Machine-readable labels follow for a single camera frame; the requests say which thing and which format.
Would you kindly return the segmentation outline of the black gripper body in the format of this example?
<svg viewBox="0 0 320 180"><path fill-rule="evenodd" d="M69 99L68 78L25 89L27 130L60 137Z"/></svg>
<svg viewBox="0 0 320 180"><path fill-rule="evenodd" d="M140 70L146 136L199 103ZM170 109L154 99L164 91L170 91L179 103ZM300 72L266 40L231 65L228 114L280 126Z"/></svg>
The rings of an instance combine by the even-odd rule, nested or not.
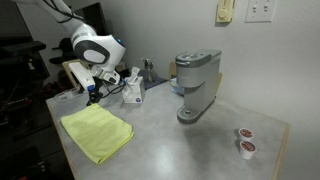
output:
<svg viewBox="0 0 320 180"><path fill-rule="evenodd" d="M89 99L93 102L96 98L102 98L103 94L100 92L100 88L102 86L102 80L95 78L94 79L95 84L91 85L87 88L89 92Z"/></svg>

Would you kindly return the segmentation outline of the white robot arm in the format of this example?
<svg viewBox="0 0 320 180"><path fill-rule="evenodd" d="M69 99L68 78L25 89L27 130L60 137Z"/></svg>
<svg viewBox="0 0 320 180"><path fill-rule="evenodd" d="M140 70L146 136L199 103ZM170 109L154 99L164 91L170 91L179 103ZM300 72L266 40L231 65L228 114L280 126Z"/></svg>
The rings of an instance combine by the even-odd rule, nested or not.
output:
<svg viewBox="0 0 320 180"><path fill-rule="evenodd" d="M82 61L91 64L85 68L80 62L68 65L71 72L89 93L87 105L98 103L103 95L94 81L98 78L114 85L121 82L115 67L122 59L126 47L113 35L100 36L82 17L76 15L63 0L12 0L16 3L35 5L50 14L69 33L73 52Z"/></svg>

